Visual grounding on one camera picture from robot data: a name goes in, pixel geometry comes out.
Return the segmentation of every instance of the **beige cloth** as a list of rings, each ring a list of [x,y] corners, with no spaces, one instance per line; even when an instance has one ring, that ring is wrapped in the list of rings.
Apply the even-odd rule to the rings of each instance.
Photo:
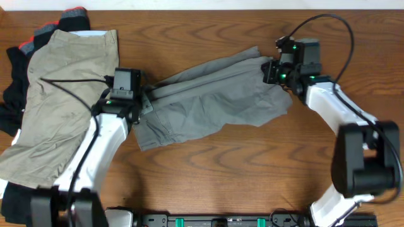
[[[80,37],[56,30],[28,66],[30,87],[18,142],[0,156],[0,178],[35,188],[51,186],[78,149],[89,111],[69,94],[39,80],[104,79],[119,65],[116,31]],[[92,106],[107,86],[59,83]]]

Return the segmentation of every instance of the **wooden tabletop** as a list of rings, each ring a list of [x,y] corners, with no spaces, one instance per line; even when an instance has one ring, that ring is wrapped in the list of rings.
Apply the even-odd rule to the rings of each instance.
[[[275,40],[320,13],[337,13],[355,32],[355,54],[340,84],[365,111],[404,128],[403,11],[91,11],[92,30],[119,34],[120,65],[145,70],[153,82],[257,45],[277,56]],[[61,12],[0,15],[0,91],[10,84],[5,50]],[[335,76],[347,59],[348,33],[337,20],[313,21],[296,38],[321,40],[323,72]],[[262,127],[226,125],[220,132],[141,152],[131,132],[110,166],[101,200],[172,214],[303,211],[330,186],[335,135],[293,97],[288,114]],[[12,138],[0,132],[0,150]],[[404,134],[400,136],[404,144]],[[404,226],[403,196],[366,205],[380,226]],[[14,226],[0,221],[1,226]]]

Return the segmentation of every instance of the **brown wood surface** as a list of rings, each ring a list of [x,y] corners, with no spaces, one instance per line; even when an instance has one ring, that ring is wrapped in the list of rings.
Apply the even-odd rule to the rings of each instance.
[[[329,11],[91,11],[93,30],[119,32],[121,66],[144,69],[156,82],[254,45],[277,55],[274,41],[310,16]],[[341,86],[364,110],[404,128],[404,11],[332,11],[346,18],[355,54]],[[0,33],[0,91],[10,84],[5,50],[61,12],[5,12]],[[349,50],[336,20],[306,25],[296,37],[321,39],[323,72],[334,75]],[[0,150],[12,138],[0,132]],[[119,148],[104,183],[104,206],[172,214],[304,210],[331,183],[335,135],[294,98],[287,115],[262,127],[226,125],[220,132],[141,152],[133,133]],[[380,226],[404,226],[404,199],[374,211]],[[1,226],[14,226],[0,219]]]

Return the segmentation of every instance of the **white wall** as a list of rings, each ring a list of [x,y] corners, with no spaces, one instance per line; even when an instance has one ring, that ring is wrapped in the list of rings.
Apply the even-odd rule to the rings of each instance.
[[[0,0],[4,10],[404,9],[404,0]]]

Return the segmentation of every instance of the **robotic arm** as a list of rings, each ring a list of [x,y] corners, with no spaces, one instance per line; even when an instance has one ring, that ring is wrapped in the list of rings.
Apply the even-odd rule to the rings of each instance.
[[[92,119],[79,150],[55,181],[54,187],[37,189],[36,196],[32,198],[33,226],[60,226],[66,220],[59,217],[59,211],[65,210],[73,215],[70,225],[81,227],[228,227],[233,224],[238,227],[377,226],[375,219],[355,219],[348,215],[361,203],[373,200],[385,190],[401,187],[402,170],[400,163],[397,165],[399,153],[394,156],[391,152],[391,145],[396,150],[400,147],[397,125],[380,122],[365,113],[329,76],[321,74],[318,40],[306,38],[295,41],[288,36],[278,40],[276,47],[281,53],[280,59],[271,60],[261,67],[264,83],[279,84],[285,90],[291,90],[304,105],[316,111],[337,136],[331,167],[333,184],[320,200],[310,206],[309,215],[181,217],[150,214],[139,217],[126,209],[104,212],[97,192],[112,157],[128,136],[131,124],[140,120],[147,102],[140,93],[140,72],[117,69],[110,99],[101,98],[93,107],[92,114],[100,127],[98,138],[86,156],[97,128]],[[365,158],[364,149],[375,149],[376,156]],[[86,158],[78,168],[83,157]],[[66,200],[68,197],[73,197],[71,204],[69,199]]]

